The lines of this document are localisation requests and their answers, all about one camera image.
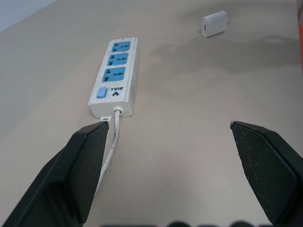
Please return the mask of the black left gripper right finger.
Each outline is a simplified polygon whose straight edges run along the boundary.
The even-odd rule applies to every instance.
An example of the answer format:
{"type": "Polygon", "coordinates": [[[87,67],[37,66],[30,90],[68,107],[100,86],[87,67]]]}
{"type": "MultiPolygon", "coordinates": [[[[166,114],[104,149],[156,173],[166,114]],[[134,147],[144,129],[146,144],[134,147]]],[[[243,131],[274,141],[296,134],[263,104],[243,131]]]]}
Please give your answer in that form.
{"type": "Polygon", "coordinates": [[[276,132],[239,121],[230,129],[242,168],[275,227],[303,225],[303,159],[276,132]]]}

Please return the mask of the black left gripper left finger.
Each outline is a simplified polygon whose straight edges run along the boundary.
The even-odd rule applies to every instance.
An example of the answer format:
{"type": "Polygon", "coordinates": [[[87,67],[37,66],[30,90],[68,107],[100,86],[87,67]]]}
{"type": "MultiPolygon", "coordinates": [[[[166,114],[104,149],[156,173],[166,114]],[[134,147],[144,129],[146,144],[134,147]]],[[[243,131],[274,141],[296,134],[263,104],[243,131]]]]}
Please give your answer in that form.
{"type": "Polygon", "coordinates": [[[108,122],[85,126],[41,169],[5,227],[81,227],[102,168],[108,122]]]}

